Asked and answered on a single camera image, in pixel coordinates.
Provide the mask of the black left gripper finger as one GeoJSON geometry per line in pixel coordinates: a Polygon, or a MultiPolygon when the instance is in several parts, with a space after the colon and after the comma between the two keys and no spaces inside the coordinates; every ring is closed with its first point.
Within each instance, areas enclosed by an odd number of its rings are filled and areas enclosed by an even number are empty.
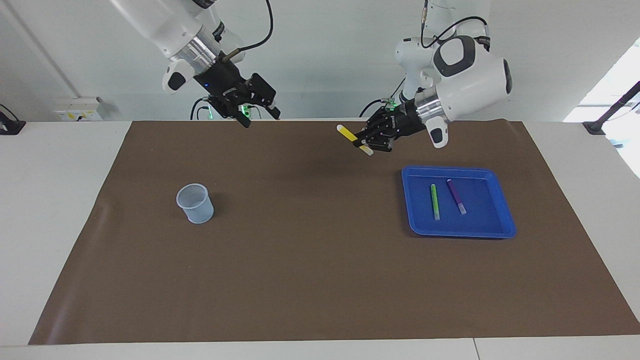
{"type": "Polygon", "coordinates": [[[391,152],[395,140],[400,137],[398,131],[361,131],[359,140],[372,151],[391,152]]]}
{"type": "Polygon", "coordinates": [[[365,127],[359,132],[359,137],[386,137],[397,139],[401,136],[396,117],[401,114],[400,109],[378,109],[365,122],[365,127]]]}

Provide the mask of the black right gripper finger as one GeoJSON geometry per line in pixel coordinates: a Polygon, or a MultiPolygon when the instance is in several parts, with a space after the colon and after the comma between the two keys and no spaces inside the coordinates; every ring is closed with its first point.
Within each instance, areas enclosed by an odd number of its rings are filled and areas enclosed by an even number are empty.
{"type": "Polygon", "coordinates": [[[207,103],[224,119],[234,119],[244,128],[249,128],[251,120],[238,105],[224,97],[208,97],[207,103]]]}
{"type": "Polygon", "coordinates": [[[247,89],[250,93],[250,100],[247,101],[249,104],[265,109],[275,120],[281,118],[281,110],[275,105],[277,92],[262,76],[252,73],[247,80],[247,89]]]}

